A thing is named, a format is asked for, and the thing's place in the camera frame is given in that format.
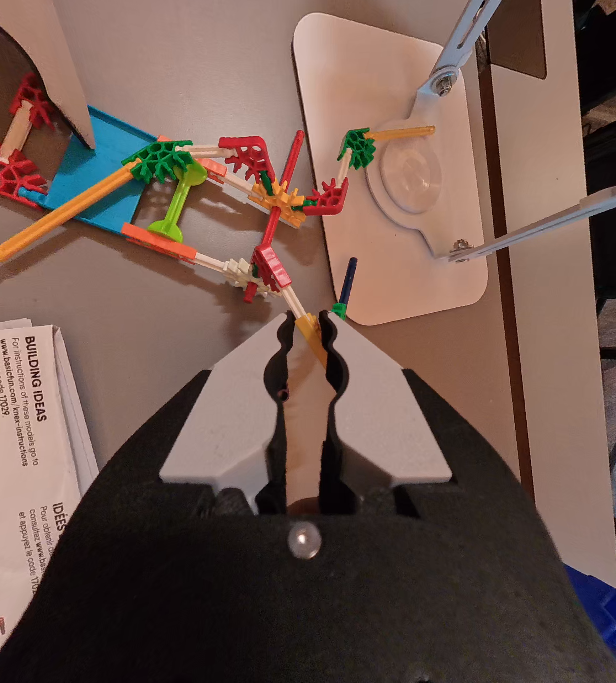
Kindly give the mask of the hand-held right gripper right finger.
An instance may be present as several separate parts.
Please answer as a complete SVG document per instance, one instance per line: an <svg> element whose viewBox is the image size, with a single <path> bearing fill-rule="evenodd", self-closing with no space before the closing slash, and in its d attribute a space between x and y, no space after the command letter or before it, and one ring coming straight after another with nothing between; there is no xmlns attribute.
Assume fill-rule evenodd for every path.
<svg viewBox="0 0 616 683"><path fill-rule="evenodd" d="M321 513L354 514L371 494L450 482L404 368L336 313L321 312L319 322L335 391L321 455Z"/></svg>

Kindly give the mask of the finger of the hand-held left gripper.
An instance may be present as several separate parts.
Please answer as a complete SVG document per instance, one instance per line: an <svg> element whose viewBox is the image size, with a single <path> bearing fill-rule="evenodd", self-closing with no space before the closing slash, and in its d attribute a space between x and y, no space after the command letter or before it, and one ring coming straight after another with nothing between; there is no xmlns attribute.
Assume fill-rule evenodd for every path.
<svg viewBox="0 0 616 683"><path fill-rule="evenodd" d="M96 148L87 100L52 1L0 1L0 30L25 52L75 135Z"/></svg>

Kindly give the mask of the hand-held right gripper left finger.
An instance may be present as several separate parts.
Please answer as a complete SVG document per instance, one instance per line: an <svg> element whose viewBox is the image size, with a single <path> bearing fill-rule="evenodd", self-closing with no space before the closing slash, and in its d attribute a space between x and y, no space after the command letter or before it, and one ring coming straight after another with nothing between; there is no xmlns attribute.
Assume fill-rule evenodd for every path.
<svg viewBox="0 0 616 683"><path fill-rule="evenodd" d="M178 434L160 478L241 491L256 514L285 514L287 355L295 316L285 312L217 362Z"/></svg>

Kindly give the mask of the colourful toy construction model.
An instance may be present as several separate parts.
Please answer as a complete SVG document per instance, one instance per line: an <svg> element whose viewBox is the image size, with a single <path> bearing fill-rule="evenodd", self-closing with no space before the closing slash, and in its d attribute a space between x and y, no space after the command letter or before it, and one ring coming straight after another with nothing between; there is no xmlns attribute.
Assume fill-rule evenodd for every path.
<svg viewBox="0 0 616 683"><path fill-rule="evenodd" d="M22 149L32 128L53 127L53 106L34 73L22 80L10 106L12 122L0 142L0 196L48 213L32 226L0 244L0 265L70 219L118 234L129 242L193 266L217 272L244 291L244 301L256 296L282 296L299 331L323 366L320 324L304 308L292 281L272 248L278 224L301 227L307 217L340 213L351 169L368 166L375 143L430 136L435 126L404 126L348 131L338 155L336 178L304 196L289 188L304 132L298 131L281 177L272 168L260 136L221 137L214 145L155 137L94 107L90 122L99 125L95 149L85 149L73 135L62 164L47 182ZM233 189L269 213L260 244L250 261L211 258L184 242L178 221L190 190L206 181Z"/></svg>

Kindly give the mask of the instruction booklet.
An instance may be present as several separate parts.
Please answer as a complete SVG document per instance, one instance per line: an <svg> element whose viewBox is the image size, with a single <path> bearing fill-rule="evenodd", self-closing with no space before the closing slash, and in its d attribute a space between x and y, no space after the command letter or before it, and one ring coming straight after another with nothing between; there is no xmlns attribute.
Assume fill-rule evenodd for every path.
<svg viewBox="0 0 616 683"><path fill-rule="evenodd" d="M0 322L0 648L98 473L61 330Z"/></svg>

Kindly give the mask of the clear suction dome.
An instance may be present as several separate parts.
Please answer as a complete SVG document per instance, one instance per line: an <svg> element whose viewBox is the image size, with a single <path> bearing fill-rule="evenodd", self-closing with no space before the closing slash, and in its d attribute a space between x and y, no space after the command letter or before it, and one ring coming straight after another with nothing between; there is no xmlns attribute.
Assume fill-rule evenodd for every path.
<svg viewBox="0 0 616 683"><path fill-rule="evenodd" d="M439 200L442 172L428 137L389 141L380 173L389 197L409 215L421 215Z"/></svg>

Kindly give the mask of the blue plastic bin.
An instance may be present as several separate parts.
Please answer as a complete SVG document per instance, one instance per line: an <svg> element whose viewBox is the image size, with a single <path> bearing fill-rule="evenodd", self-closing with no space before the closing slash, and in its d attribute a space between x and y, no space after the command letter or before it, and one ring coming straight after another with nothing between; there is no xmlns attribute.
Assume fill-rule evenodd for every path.
<svg viewBox="0 0 616 683"><path fill-rule="evenodd" d="M564 567L578 602L604 643L616 651L616 588L567 564Z"/></svg>

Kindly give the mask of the dark rectangular plate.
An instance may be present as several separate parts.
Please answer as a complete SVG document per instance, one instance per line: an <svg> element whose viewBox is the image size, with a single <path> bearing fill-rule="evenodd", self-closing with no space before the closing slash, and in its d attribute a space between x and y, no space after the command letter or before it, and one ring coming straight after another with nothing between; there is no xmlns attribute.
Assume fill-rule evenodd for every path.
<svg viewBox="0 0 616 683"><path fill-rule="evenodd" d="M541 1L501 1L487 24L486 39L491 64L546 78Z"/></svg>

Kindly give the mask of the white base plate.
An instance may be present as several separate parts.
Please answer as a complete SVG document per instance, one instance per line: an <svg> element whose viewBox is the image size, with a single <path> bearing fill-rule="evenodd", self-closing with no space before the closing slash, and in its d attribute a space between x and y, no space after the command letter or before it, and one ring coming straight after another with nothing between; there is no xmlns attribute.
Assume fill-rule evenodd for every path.
<svg viewBox="0 0 616 683"><path fill-rule="evenodd" d="M338 174L338 153L348 130L383 130L406 119L416 92L442 48L324 13L306 15L293 39L304 117L315 176ZM450 91L464 84L462 74ZM343 210L323 217L335 286L347 261L358 260L347 314L373 326L472 305L488 285L486 258L449 262L433 258L423 237L400 227L378 207L365 169L351 169Z"/></svg>

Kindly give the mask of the white mount bracket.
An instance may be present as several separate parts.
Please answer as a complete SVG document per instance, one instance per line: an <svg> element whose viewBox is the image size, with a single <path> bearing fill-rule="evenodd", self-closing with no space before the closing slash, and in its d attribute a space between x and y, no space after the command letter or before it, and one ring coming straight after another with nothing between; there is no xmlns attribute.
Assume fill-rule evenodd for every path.
<svg viewBox="0 0 616 683"><path fill-rule="evenodd" d="M398 226L418 232L431 256L438 260L451 254L457 240L465 239L471 243L477 234L482 235L464 84L460 83L455 90L454 94L447 94L436 102L422 104L411 123L408 115L406 119L383 124L383 130L391 134L375 143L375 160L366 171L368 186L381 211ZM439 200L421 215L409 215L396 206L384 187L380 173L380 161L387 143L415 137L430 138L442 172Z"/></svg>

